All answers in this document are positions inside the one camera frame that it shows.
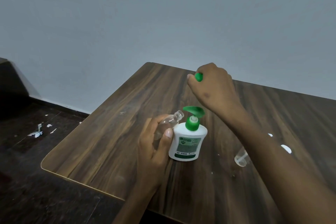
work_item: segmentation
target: clear plastic bottle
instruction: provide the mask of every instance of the clear plastic bottle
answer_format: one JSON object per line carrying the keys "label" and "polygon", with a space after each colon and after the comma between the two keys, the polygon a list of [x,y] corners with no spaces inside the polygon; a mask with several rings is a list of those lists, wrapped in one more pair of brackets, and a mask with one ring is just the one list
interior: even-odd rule
{"label": "clear plastic bottle", "polygon": [[159,140],[163,136],[166,129],[174,128],[179,123],[179,121],[182,120],[183,117],[184,117],[184,114],[180,110],[178,110],[174,114],[167,116],[157,126],[157,129],[154,133],[154,140]]}
{"label": "clear plastic bottle", "polygon": [[250,162],[250,156],[247,154],[244,147],[242,147],[234,158],[238,166],[245,167]]}

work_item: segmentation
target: wooden table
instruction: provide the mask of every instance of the wooden table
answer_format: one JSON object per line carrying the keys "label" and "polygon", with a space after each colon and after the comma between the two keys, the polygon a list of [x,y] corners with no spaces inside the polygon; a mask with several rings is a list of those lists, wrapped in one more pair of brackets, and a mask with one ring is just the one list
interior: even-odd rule
{"label": "wooden table", "polygon": [[[201,106],[184,69],[146,63],[42,161],[66,179],[125,199],[136,178],[137,140],[147,118]],[[336,191],[336,101],[234,81],[241,102],[270,140]],[[170,159],[148,208],[184,223],[278,223],[282,220],[253,165],[238,167],[241,144],[210,111],[199,158]]]}

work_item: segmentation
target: fingernail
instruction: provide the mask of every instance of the fingernail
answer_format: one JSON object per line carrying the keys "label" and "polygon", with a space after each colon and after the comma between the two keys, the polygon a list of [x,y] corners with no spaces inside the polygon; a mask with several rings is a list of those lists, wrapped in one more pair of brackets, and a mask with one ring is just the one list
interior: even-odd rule
{"label": "fingernail", "polygon": [[173,135],[173,130],[172,130],[171,128],[168,128],[168,129],[166,130],[165,135],[166,135],[167,137],[171,138],[171,136]]}

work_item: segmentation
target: green cap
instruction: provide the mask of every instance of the green cap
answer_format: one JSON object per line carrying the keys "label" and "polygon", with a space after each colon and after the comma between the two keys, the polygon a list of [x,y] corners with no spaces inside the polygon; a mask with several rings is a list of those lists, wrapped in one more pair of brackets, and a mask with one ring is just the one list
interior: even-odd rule
{"label": "green cap", "polygon": [[203,74],[201,73],[196,73],[195,78],[198,82],[201,82],[203,80]]}
{"label": "green cap", "polygon": [[196,131],[200,126],[200,118],[205,115],[204,110],[198,106],[186,106],[183,107],[184,111],[191,112],[193,116],[190,116],[185,123],[185,127],[190,131]]}

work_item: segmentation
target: floor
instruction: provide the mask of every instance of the floor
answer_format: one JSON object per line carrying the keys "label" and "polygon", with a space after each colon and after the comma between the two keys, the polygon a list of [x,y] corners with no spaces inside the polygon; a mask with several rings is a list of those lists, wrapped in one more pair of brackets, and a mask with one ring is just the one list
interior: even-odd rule
{"label": "floor", "polygon": [[[27,98],[11,99],[5,109],[0,114],[0,223],[111,223],[123,201],[40,168],[45,155],[88,115]],[[43,134],[27,136],[39,123]],[[174,223],[146,211],[141,222],[149,219]]]}

